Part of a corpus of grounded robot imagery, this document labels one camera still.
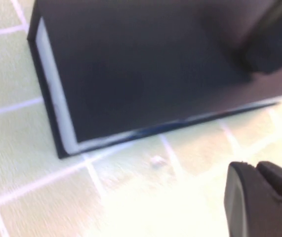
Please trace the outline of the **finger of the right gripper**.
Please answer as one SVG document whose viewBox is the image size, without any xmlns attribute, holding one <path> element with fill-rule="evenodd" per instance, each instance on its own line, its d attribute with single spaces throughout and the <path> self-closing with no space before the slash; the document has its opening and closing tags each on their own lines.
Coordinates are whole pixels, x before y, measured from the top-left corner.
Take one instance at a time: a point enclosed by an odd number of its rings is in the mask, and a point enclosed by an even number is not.
<svg viewBox="0 0 282 237">
<path fill-rule="evenodd" d="M 255 23 L 239 57 L 251 72 L 270 74 L 282 68 L 282 0 L 275 1 Z"/>
</svg>

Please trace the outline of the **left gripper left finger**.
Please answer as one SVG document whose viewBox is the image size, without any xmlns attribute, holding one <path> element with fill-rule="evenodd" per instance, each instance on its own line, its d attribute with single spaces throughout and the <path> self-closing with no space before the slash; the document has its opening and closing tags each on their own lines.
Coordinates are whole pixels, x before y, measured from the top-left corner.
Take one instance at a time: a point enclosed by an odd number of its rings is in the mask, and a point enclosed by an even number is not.
<svg viewBox="0 0 282 237">
<path fill-rule="evenodd" d="M 229 164 L 224 208 L 231 237 L 282 237 L 282 196 L 256 166 Z"/>
</svg>

